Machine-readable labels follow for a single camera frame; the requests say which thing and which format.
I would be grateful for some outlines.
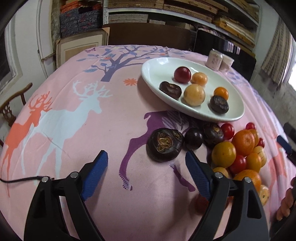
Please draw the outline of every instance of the yellow fruit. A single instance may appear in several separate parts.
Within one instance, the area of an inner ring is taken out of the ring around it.
[[[202,72],[197,72],[197,73],[193,74],[192,79],[191,79],[191,83],[198,84],[202,87],[205,87],[205,85],[207,84],[206,74],[204,74]]]
[[[256,172],[260,171],[261,168],[261,158],[257,153],[251,153],[246,157],[247,166],[246,169],[254,170]]]
[[[264,206],[267,203],[269,196],[270,196],[270,192],[268,187],[261,185],[260,191],[259,191],[259,198],[262,203],[262,206]]]
[[[257,146],[258,143],[259,143],[259,134],[258,134],[258,132],[255,129],[250,129],[249,131],[252,132],[252,134],[254,136],[254,139],[255,139],[255,146]]]
[[[212,151],[212,161],[217,167],[230,167],[236,156],[237,152],[231,142],[221,142]]]
[[[261,177],[258,172],[255,172],[253,170],[243,170],[239,174],[237,174],[233,180],[241,181],[245,177],[249,177],[252,180],[252,183],[257,190],[257,192],[260,191],[260,186],[261,186]]]
[[[216,167],[213,172],[221,172],[225,177],[229,178],[229,173],[224,167]]]
[[[205,91],[200,85],[192,84],[186,87],[183,97],[187,104],[199,106],[205,101]]]
[[[261,167],[264,167],[264,165],[266,164],[266,161],[267,161],[267,157],[266,157],[264,148],[262,146],[256,146],[253,149],[253,153],[257,153],[260,156],[260,158],[261,158]]]

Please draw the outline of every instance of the picture frame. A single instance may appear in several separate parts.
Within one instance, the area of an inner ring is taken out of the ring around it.
[[[108,45],[109,33],[110,28],[102,28],[59,39],[56,48],[57,68],[86,49]]]

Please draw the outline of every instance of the round table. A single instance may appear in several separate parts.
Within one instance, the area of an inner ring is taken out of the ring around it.
[[[188,240],[201,216],[194,211],[198,190],[185,165],[185,151],[173,161],[157,163],[148,158],[145,144],[157,128],[185,133],[197,121],[161,101],[142,79],[142,64],[157,57],[200,64],[207,60],[197,53],[142,45],[96,47],[71,58],[42,84],[18,116],[0,159],[1,178],[65,178],[105,150],[107,171],[86,201],[105,240]],[[276,143],[283,129],[239,73],[231,69],[219,74],[237,88],[245,104],[244,116],[233,123],[236,131],[254,122],[266,142],[268,163],[260,175],[271,191],[264,207],[270,223],[296,172]],[[204,145],[195,153],[206,162]],[[0,183],[0,210],[21,238],[36,186],[34,181]],[[65,199],[62,208],[70,233],[77,237]],[[216,236],[222,235],[230,209],[231,205]]]

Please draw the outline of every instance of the blue gripper pad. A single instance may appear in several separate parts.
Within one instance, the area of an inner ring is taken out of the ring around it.
[[[94,191],[108,166],[108,154],[101,151],[94,160],[94,166],[89,171],[88,175],[83,181],[82,192],[80,194],[83,201],[86,201],[94,194]]]
[[[282,136],[278,136],[276,141],[285,149],[286,153],[291,154],[293,152],[290,144]]]
[[[207,163],[200,162],[196,155],[191,151],[186,153],[185,163],[199,193],[207,200],[210,200],[212,189],[211,175],[214,174],[211,167]]]

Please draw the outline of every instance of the fruit pile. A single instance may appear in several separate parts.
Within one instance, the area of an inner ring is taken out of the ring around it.
[[[212,131],[209,131],[211,128],[205,128],[207,125],[212,126]],[[210,133],[213,137],[211,140],[214,140],[210,143],[205,142],[210,148],[214,145],[211,154],[213,171],[220,172],[233,180],[243,180],[249,177],[258,192],[262,205],[265,205],[270,193],[269,189],[262,185],[259,171],[266,164],[267,158],[264,151],[264,140],[259,137],[255,124],[248,123],[245,129],[237,133],[229,123],[221,127],[216,124],[206,124],[204,130],[207,130],[204,136]],[[197,213],[203,214],[207,206],[208,202],[199,194],[195,201]]]
[[[226,178],[243,180],[249,177],[258,192],[262,205],[269,199],[269,190],[262,185],[260,169],[266,164],[265,143],[259,138],[254,123],[235,133],[234,127],[225,123],[221,127],[215,123],[201,121],[198,128],[190,128],[185,136],[178,130],[160,128],[155,130],[147,142],[148,156],[158,162],[175,159],[181,149],[197,150],[204,143],[212,150],[214,172]],[[200,197],[195,201],[196,211],[205,211],[208,202]]]
[[[193,107],[200,106],[205,101],[206,95],[204,87],[208,82],[206,74],[196,72],[191,75],[190,69],[187,67],[179,67],[174,72],[174,79],[176,82],[182,84],[187,84],[189,81],[191,82],[191,84],[186,87],[183,94],[184,100],[188,105]],[[171,84],[167,81],[162,82],[159,89],[176,100],[182,95],[182,90],[178,85]],[[210,100],[211,109],[218,114],[227,113],[229,110],[227,103],[228,97],[229,94],[225,88],[216,88]]]

